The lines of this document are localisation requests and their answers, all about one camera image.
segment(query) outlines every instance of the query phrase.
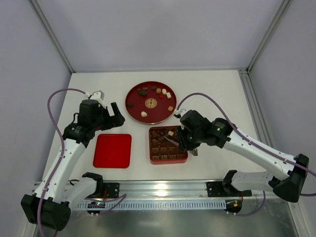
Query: robotic arm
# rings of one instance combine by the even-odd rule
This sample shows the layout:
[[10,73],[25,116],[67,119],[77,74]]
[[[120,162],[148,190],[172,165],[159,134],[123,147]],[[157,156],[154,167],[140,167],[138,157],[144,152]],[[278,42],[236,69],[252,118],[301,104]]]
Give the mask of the robotic arm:
[[209,146],[217,146],[238,153],[267,170],[267,172],[254,173],[230,170],[222,183],[228,195],[245,190],[273,191],[283,200],[298,202],[307,176],[306,171],[276,159],[271,154],[281,156],[304,167],[308,167],[308,157],[303,154],[295,157],[281,153],[237,129],[244,137],[271,153],[268,154],[252,145],[251,142],[244,140],[223,118],[210,122],[197,111],[185,109],[177,111],[175,116],[180,119],[182,124],[177,129],[180,150],[194,151],[201,143],[206,143]]
[[48,177],[53,172],[54,176],[50,180],[42,204],[41,224],[43,226],[61,231],[68,223],[71,210],[74,207],[86,197],[95,198],[104,192],[102,175],[94,173],[85,173],[79,182],[66,192],[64,191],[75,164],[87,148],[90,140],[95,136],[95,132],[119,127],[125,122],[116,103],[111,103],[114,116],[109,115],[108,108],[103,103],[103,98],[103,92],[96,91],[89,99],[81,102],[79,113],[76,113],[78,115],[77,123],[74,123],[74,119],[64,130],[65,152],[60,165],[57,169],[55,168],[61,155],[61,149],[34,194],[32,196],[24,195],[22,198],[21,205],[30,223],[38,223],[37,211],[40,197]]

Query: tabletop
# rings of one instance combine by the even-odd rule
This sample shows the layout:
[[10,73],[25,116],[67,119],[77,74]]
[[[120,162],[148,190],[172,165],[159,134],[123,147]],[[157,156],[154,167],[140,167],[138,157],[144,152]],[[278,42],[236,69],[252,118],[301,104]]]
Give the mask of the tabletop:
[[[70,179],[78,179],[86,172],[103,175],[104,180],[192,180],[223,179],[231,169],[245,172],[264,171],[246,158],[218,147],[202,144],[198,156],[189,154],[186,163],[153,165],[149,158],[148,132],[152,126],[180,125],[175,117],[166,121],[147,125],[132,119],[125,108],[125,98],[131,88],[145,81],[159,81],[175,92],[177,103],[188,94],[202,92],[212,97],[226,112],[238,128],[256,138],[246,97],[237,70],[221,71],[169,71],[169,72],[117,72],[117,73],[76,73],[72,74],[69,88],[77,88],[90,93],[102,90],[104,102],[109,106],[116,102],[126,121],[122,127],[98,131],[75,165]],[[73,114],[79,111],[80,102],[85,99],[81,93],[68,91],[65,97],[58,126],[61,131],[71,123]],[[198,111],[210,121],[223,116],[206,98],[194,96],[184,102],[181,108]],[[130,166],[126,169],[95,168],[93,157],[99,134],[130,134],[132,147]],[[60,148],[60,140],[55,133],[44,176],[48,172]]]

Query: chocolate box compartment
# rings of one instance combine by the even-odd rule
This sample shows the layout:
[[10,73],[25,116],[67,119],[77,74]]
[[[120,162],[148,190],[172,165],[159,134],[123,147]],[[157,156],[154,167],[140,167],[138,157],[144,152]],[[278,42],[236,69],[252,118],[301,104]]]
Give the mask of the chocolate box compartment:
[[165,127],[151,127],[149,129],[149,151],[150,162],[152,164],[175,164],[185,163],[188,158],[188,153],[180,151],[177,146],[164,139],[163,135],[168,138],[178,139],[176,128],[178,126],[165,126]]

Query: purple cable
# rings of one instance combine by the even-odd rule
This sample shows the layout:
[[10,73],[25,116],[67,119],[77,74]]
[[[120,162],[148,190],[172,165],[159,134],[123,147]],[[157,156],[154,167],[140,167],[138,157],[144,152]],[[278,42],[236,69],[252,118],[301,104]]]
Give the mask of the purple cable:
[[[106,211],[104,211],[104,212],[102,212],[102,213],[99,213],[98,215],[104,215],[104,214],[107,214],[107,213],[109,213],[110,211],[112,211],[114,208],[116,208],[116,207],[126,198],[126,194],[123,194],[122,196],[119,196],[119,197],[116,198],[115,200],[120,199],[120,198],[121,198],[121,200],[120,200],[118,203],[116,203],[114,206],[112,206],[109,210],[106,210]],[[83,217],[79,218],[78,220],[75,220],[75,221],[72,222],[70,225],[72,225],[72,224],[74,224],[74,223],[77,223],[78,221],[81,221],[81,220],[84,219],[85,217],[87,217],[87,216],[83,216]]]
[[117,204],[115,204],[114,206],[112,206],[110,209],[108,209],[108,210],[106,210],[106,211],[104,211],[104,212],[99,213],[99,216],[100,216],[100,215],[107,214],[107,213],[109,213],[110,211],[112,211],[114,208],[116,208],[116,207],[126,198],[126,194],[123,194],[122,196],[120,196],[120,197],[118,197],[118,198],[116,198],[116,199],[119,199],[119,198],[121,198],[121,200],[120,200],[119,202],[117,202]]
[[89,200],[89,201],[94,201],[94,202],[112,202],[112,201],[117,201],[117,200],[120,200],[121,198],[124,198],[126,197],[126,194],[123,194],[115,199],[111,199],[111,200],[107,200],[107,201],[100,201],[100,200],[97,200],[97,199],[93,199],[93,198],[86,198],[85,200]]
[[228,212],[229,214],[231,215],[234,215],[234,216],[243,216],[243,217],[246,217],[246,216],[252,216],[254,214],[257,214],[259,211],[262,210],[262,208],[265,206],[266,204],[266,192],[263,191],[263,201],[262,201],[262,204],[261,206],[258,208],[258,210],[254,211],[254,212],[251,212],[251,213],[248,213],[248,214],[234,214],[233,212]]
[[[278,156],[278,155],[272,153],[271,151],[269,151],[269,150],[267,150],[267,149],[261,147],[260,145],[258,145],[258,144],[256,144],[256,143],[250,141],[247,137],[245,137],[244,135],[242,135],[241,132],[239,132],[238,129],[233,125],[233,123],[232,123],[231,120],[228,118],[228,116],[226,115],[226,113],[224,112],[224,110],[219,106],[219,104],[217,104],[217,102],[216,102],[215,100],[213,100],[211,97],[209,97],[209,96],[206,95],[206,94],[196,92],[196,93],[192,93],[192,94],[186,96],[186,97],[180,102],[180,104],[178,105],[177,110],[179,110],[180,106],[183,104],[183,102],[184,102],[186,99],[188,99],[189,97],[194,96],[194,95],[201,95],[201,96],[204,96],[205,98],[207,98],[207,99],[209,99],[211,102],[213,102],[213,104],[220,110],[220,112],[223,114],[223,116],[225,117],[225,119],[227,120],[227,122],[229,123],[229,125],[233,128],[233,130],[234,130],[241,138],[243,138],[245,141],[247,141],[247,142],[250,143],[251,145],[255,146],[256,148],[258,148],[258,149],[260,149],[260,150],[262,150],[262,151],[264,151],[264,152],[266,152],[266,153],[272,155],[273,157],[275,157],[275,158],[277,158],[277,159],[279,159],[279,160],[281,160],[281,161],[284,161],[284,162],[286,162],[286,163],[289,163],[289,164],[291,164],[291,165],[294,165],[294,166],[296,166],[296,167],[298,167],[298,168],[300,168],[300,169],[302,169],[302,170],[304,170],[304,171],[310,173],[310,174],[313,175],[314,177],[316,177],[316,173],[313,172],[313,171],[311,171],[310,169],[308,169],[308,168],[306,168],[306,167],[304,167],[304,166],[302,166],[302,165],[300,165],[300,164],[294,163],[294,162],[292,162],[292,161],[290,161],[290,160],[286,160],[286,159],[284,159],[283,157],[280,157],[280,156]],[[314,196],[316,196],[316,193],[313,193],[313,194],[301,194],[301,196],[304,196],[304,197],[314,197]]]
[[50,117],[50,119],[51,119],[51,121],[52,121],[52,123],[53,123],[53,125],[54,125],[54,127],[55,127],[55,129],[56,129],[56,131],[57,131],[57,133],[58,133],[58,135],[59,135],[60,141],[61,141],[61,154],[60,154],[60,157],[59,157],[59,159],[58,159],[58,162],[56,163],[56,165],[55,165],[53,171],[51,172],[50,176],[48,177],[48,179],[47,179],[47,181],[46,181],[46,184],[45,184],[45,186],[44,186],[43,192],[42,192],[42,194],[41,194],[41,196],[40,196],[40,199],[39,199],[39,207],[38,207],[38,212],[37,212],[37,220],[38,220],[39,232],[40,232],[40,234],[41,234],[42,237],[45,237],[45,234],[44,234],[43,227],[42,227],[42,225],[41,225],[41,219],[40,219],[41,206],[42,206],[42,204],[43,204],[43,199],[44,199],[45,193],[46,193],[46,191],[47,191],[47,187],[48,187],[48,185],[49,185],[49,182],[50,182],[50,180],[52,179],[52,177],[54,176],[54,173],[56,172],[56,170],[57,170],[57,168],[58,168],[60,162],[62,161],[62,158],[63,158],[63,156],[64,156],[64,152],[65,152],[64,139],[63,139],[63,136],[62,136],[62,134],[61,134],[61,131],[59,130],[59,128],[58,128],[58,126],[57,126],[57,123],[56,123],[56,121],[55,121],[55,119],[54,119],[54,117],[53,117],[53,115],[52,115],[52,113],[51,113],[51,110],[50,110],[50,101],[51,101],[51,99],[53,98],[54,95],[56,95],[56,94],[59,93],[59,92],[66,91],[66,90],[78,91],[78,92],[81,92],[82,94],[85,94],[84,91],[78,90],[78,89],[72,89],[72,88],[61,89],[61,90],[57,90],[57,91],[55,91],[54,93],[52,93],[51,96],[49,97],[48,101],[47,101],[47,109],[48,109],[49,117]]

